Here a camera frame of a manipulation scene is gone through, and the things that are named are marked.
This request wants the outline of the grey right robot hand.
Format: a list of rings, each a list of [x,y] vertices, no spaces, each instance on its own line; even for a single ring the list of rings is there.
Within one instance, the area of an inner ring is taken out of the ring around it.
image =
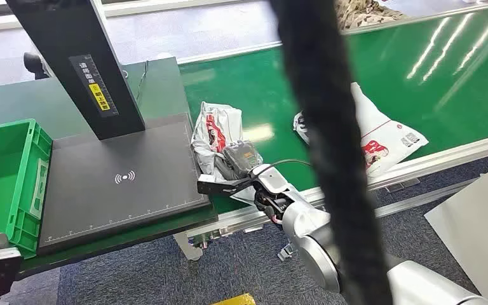
[[[240,180],[257,166],[263,158],[249,140],[237,141],[222,149],[222,157],[216,155],[214,165],[226,180]]]

